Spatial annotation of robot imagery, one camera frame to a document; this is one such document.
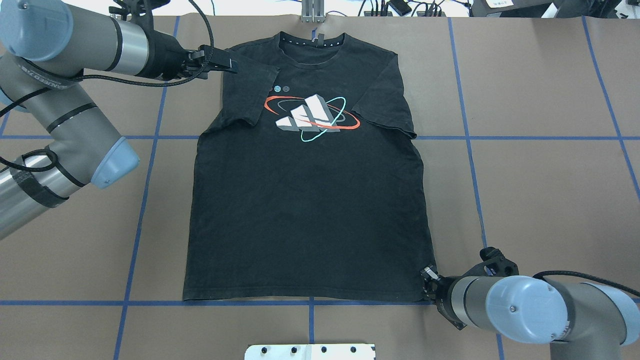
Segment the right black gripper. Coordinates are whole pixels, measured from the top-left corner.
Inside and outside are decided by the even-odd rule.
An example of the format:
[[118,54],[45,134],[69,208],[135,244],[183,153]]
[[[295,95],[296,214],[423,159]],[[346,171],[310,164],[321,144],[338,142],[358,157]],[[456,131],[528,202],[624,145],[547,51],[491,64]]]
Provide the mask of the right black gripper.
[[[520,274],[518,265],[509,260],[503,252],[493,246],[485,247],[479,251],[483,267],[489,271],[489,276],[510,277]],[[437,311],[457,330],[463,329],[463,322],[453,310],[451,294],[459,276],[440,276],[432,265],[420,270],[425,285],[425,296]]]

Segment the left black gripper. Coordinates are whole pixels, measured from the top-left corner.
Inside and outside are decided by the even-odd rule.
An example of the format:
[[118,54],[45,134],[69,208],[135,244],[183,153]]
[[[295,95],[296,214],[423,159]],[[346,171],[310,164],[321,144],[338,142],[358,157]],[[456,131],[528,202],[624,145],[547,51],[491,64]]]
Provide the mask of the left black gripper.
[[201,45],[197,50],[187,50],[170,34],[153,30],[148,35],[148,79],[208,78],[210,72],[236,75],[239,71],[238,62],[221,48]]

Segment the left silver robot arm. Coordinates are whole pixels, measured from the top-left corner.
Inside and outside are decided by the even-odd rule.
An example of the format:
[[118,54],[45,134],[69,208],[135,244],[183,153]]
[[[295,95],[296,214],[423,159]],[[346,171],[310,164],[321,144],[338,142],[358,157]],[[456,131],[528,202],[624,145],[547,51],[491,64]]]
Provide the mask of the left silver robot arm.
[[104,189],[140,159],[82,88],[105,80],[148,88],[207,79],[210,71],[237,73],[231,55],[209,44],[187,49],[154,27],[153,10],[166,0],[117,0],[108,14],[62,0],[1,2],[2,116],[32,114],[52,142],[1,159],[1,237],[59,207],[91,183]]

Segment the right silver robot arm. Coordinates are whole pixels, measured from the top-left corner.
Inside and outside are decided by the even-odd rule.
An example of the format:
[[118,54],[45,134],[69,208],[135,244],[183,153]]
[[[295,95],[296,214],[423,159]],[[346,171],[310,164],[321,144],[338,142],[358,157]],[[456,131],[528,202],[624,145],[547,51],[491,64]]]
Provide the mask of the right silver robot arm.
[[548,346],[552,360],[620,360],[639,340],[638,291],[577,271],[521,275],[494,247],[479,255],[462,275],[443,276],[433,265],[420,272],[425,298],[457,330]]

